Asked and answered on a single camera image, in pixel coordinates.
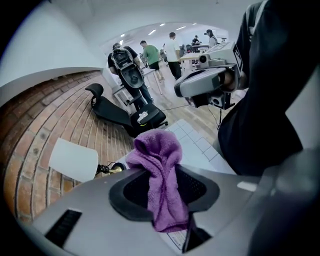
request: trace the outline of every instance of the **ceiling light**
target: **ceiling light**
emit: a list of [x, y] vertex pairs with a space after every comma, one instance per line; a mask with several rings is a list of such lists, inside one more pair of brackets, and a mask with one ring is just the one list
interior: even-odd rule
[[152, 30], [149, 34], [148, 34], [148, 36], [150, 36], [153, 32], [155, 32], [156, 31], [156, 29], [154, 29], [154, 30]]

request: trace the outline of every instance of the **green shirt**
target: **green shirt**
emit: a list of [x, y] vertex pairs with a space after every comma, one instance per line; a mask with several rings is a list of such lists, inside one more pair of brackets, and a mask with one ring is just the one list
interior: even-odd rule
[[147, 45], [143, 49], [143, 56], [148, 60], [149, 65], [159, 61], [158, 49], [153, 45]]

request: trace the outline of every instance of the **purple towel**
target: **purple towel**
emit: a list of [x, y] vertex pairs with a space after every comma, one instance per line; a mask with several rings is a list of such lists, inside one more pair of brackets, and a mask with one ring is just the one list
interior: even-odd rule
[[130, 168], [148, 170], [148, 210], [153, 212], [158, 232], [187, 228], [188, 209], [178, 192], [175, 165], [182, 159], [176, 136], [169, 131], [152, 129], [141, 133], [133, 142], [134, 150], [126, 157]]

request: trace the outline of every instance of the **black pants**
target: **black pants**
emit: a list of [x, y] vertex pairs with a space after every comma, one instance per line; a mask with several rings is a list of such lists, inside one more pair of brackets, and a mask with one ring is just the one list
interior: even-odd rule
[[181, 69], [180, 69], [179, 62], [175, 61], [175, 62], [168, 62], [168, 63], [169, 63], [169, 68], [170, 68], [171, 73], [174, 76], [174, 78], [179, 79], [181, 77]]

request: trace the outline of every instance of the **white paper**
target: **white paper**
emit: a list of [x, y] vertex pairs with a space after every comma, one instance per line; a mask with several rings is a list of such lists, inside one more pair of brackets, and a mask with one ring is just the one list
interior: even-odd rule
[[186, 241], [187, 230], [159, 234], [176, 254], [182, 254], [182, 248]]

